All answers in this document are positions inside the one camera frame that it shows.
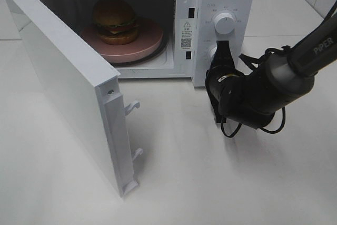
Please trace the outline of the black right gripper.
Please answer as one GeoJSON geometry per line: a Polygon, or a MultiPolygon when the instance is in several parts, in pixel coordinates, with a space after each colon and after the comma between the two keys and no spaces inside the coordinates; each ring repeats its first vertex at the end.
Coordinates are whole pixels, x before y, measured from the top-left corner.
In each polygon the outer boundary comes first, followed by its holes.
{"type": "Polygon", "coordinates": [[[220,123],[222,118],[243,123],[240,106],[244,100],[244,81],[244,74],[235,68],[229,41],[217,41],[205,80],[216,123],[220,123]]]}

